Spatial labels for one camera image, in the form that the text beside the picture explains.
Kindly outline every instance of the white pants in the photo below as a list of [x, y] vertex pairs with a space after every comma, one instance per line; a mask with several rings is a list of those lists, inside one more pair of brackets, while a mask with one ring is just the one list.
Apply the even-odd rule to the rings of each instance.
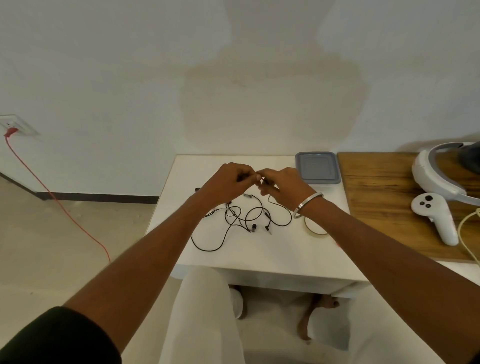
[[[160, 364], [244, 364], [235, 317], [243, 300], [212, 268], [195, 267], [173, 305]], [[443, 361], [402, 321], [373, 287], [339, 308], [317, 308], [308, 334], [341, 350], [352, 364]]]

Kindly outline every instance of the power outlet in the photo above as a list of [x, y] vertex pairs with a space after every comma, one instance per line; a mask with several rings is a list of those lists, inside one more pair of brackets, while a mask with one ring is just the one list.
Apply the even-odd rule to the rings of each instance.
[[17, 136], [39, 135], [34, 128], [24, 122], [17, 115], [0, 115], [0, 125], [3, 126], [5, 130], [10, 128], [17, 128], [18, 131], [14, 134]]

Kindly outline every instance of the concrete floor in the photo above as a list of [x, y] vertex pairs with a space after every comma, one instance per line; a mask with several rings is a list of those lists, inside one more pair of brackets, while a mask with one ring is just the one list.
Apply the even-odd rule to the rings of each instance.
[[[45, 310], [61, 305], [107, 263], [104, 251], [54, 201], [41, 201], [0, 178], [0, 347]], [[143, 236], [154, 205], [64, 201], [112, 259]], [[123, 362], [156, 364], [180, 281], [170, 278], [123, 353]], [[296, 335], [310, 296], [247, 288], [249, 316], [238, 322], [247, 363], [346, 362], [346, 353]]]

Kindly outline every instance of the red cable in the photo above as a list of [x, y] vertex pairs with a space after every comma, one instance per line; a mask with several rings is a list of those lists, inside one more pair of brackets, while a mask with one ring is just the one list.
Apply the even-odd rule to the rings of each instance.
[[13, 150], [13, 148], [10, 146], [10, 143], [8, 141], [8, 138], [15, 132], [17, 132], [18, 129], [17, 128], [10, 128], [8, 129], [8, 131], [6, 132], [6, 134], [4, 135], [5, 137], [5, 141], [7, 142], [7, 145], [8, 145], [8, 148], [10, 148], [10, 150], [12, 151], [13, 155], [15, 155], [17, 157], [17, 159], [20, 161], [20, 163], [22, 163], [24, 165], [25, 168], [28, 169], [28, 171], [36, 178], [37, 181], [40, 182], [40, 184], [43, 186], [43, 188], [45, 188], [48, 193], [50, 194], [50, 196], [52, 196], [52, 198], [57, 202], [57, 204], [60, 205], [61, 209], [63, 210], [63, 212], [70, 218], [70, 220], [73, 221], [73, 223], [75, 225], [77, 225], [85, 234], [87, 234], [90, 238], [92, 238], [92, 240], [94, 240], [98, 245], [100, 245], [103, 250], [105, 250], [105, 253], [107, 253], [107, 258], [108, 258], [108, 263], [110, 263], [110, 255], [108, 254], [108, 251], [106, 249], [106, 247], [101, 243], [99, 242], [97, 239], [95, 239], [92, 235], [90, 235], [87, 230], [85, 230], [84, 228], [82, 228], [80, 226], [80, 224], [78, 222], [76, 222], [73, 217], [70, 216], [70, 214], [67, 212], [67, 210], [63, 207], [63, 205], [61, 204], [61, 202], [55, 197], [55, 195], [47, 188], [47, 186], [45, 186], [43, 184], [43, 182], [35, 175], [35, 173], [32, 172], [32, 170], [24, 163], [24, 161], [22, 161], [22, 159], [17, 155], [17, 153], [15, 153], [15, 151]]

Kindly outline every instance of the hand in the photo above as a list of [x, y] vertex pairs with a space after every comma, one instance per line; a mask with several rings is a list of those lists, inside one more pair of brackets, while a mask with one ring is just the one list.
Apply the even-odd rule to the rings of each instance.
[[265, 177], [261, 186], [258, 187], [261, 195], [270, 194], [279, 204], [291, 211], [316, 192], [302, 180], [295, 168], [287, 167], [282, 170], [266, 168], [257, 173]]
[[210, 209], [234, 200], [254, 184], [260, 186], [262, 177], [246, 164], [222, 165], [203, 187], [196, 192]]

